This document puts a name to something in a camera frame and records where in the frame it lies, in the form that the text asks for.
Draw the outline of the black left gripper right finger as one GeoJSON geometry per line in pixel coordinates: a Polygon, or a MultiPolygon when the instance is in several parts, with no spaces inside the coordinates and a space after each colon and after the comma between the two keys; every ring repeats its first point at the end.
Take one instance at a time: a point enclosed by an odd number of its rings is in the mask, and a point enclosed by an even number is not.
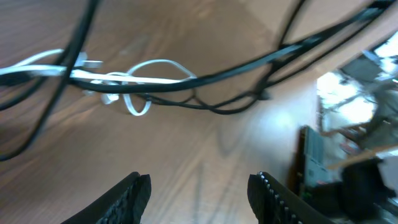
{"type": "Polygon", "coordinates": [[[247,195],[259,224],[333,224],[267,172],[249,176],[247,195]]]}

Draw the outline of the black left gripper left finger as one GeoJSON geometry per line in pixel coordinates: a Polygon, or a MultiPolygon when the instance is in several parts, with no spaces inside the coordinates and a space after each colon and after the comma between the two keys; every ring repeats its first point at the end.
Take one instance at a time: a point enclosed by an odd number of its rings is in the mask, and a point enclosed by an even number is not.
{"type": "Polygon", "coordinates": [[[140,224],[151,192],[150,175],[132,172],[63,224],[140,224]]]}

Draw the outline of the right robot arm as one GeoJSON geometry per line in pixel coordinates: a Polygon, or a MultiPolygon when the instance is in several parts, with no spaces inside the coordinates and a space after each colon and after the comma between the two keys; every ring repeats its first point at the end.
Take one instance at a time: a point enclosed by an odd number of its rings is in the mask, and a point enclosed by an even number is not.
{"type": "Polygon", "coordinates": [[[378,206],[397,196],[382,179],[379,169],[382,163],[382,159],[374,158],[343,169],[338,198],[343,213],[350,220],[360,222],[376,218],[378,206]]]}

